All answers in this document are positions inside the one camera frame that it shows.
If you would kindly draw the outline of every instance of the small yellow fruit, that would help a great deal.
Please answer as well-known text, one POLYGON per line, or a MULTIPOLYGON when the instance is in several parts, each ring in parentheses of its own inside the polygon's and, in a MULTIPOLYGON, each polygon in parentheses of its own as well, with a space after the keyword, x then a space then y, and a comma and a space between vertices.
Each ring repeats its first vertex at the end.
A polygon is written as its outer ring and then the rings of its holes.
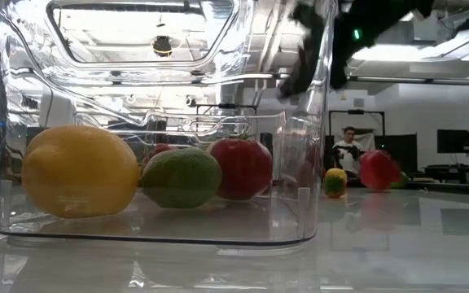
POLYGON ((329 198, 338 199, 346 193, 347 174, 344 170, 332 168, 323 179, 323 190, 329 198))
POLYGON ((27 195, 43 212, 64 218, 111 215, 137 189, 137 159, 113 133, 89 126, 60 126, 27 146, 21 177, 27 195))
POLYGON ((325 177, 339 177, 347 181, 347 173, 340 168, 331 168, 325 173, 325 177))

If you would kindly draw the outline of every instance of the white table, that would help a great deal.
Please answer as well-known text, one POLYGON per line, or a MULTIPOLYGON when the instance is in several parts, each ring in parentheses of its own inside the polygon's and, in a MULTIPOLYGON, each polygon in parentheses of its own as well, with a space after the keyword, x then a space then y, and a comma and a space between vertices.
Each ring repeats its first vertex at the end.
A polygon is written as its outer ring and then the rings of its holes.
POLYGON ((0 236, 0 293, 469 292, 469 195, 395 192, 323 200, 300 249, 0 236))

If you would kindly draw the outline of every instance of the black robotic arm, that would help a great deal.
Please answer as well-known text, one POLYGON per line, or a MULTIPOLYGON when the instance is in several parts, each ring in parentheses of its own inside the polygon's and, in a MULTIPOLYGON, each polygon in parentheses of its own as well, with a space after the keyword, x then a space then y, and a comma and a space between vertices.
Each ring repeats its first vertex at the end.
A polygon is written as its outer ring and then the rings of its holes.
MULTIPOLYGON (((331 88, 342 89, 347 83, 344 69, 347 61, 360 49, 373 46, 377 37, 411 11, 427 18, 434 0, 354 0, 348 12, 335 20, 332 47, 331 88)), ((324 20, 313 7, 299 5, 292 14, 310 33, 299 50, 299 58, 291 75, 280 88, 281 98, 305 92, 313 79, 322 40, 324 20)))

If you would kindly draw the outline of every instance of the black screen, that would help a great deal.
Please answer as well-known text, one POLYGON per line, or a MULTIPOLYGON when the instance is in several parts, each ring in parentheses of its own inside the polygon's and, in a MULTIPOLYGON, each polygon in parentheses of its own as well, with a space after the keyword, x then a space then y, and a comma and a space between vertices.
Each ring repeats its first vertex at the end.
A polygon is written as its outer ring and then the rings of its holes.
POLYGON ((398 164, 401 171, 418 171, 417 135, 386 135, 375 137, 375 148, 385 150, 398 164))
POLYGON ((437 152, 469 154, 469 130, 437 130, 437 152))

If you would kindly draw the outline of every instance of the white shirt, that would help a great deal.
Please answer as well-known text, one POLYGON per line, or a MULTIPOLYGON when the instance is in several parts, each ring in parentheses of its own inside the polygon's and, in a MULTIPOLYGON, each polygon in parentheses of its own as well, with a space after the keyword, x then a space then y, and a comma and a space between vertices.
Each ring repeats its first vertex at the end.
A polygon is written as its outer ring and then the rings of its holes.
MULTIPOLYGON (((342 147, 354 146, 354 147, 357 147, 357 149, 359 149, 360 151, 363 151, 363 146, 359 142, 346 143, 345 141, 340 141, 340 142, 337 142, 332 148, 341 147, 341 146, 342 147)), ((352 154, 349 153, 345 149, 339 148, 338 151, 340 151, 340 153, 343 154, 343 158, 340 159, 341 168, 343 168, 343 170, 345 171, 358 174, 359 173, 359 160, 355 160, 352 157, 352 154)))

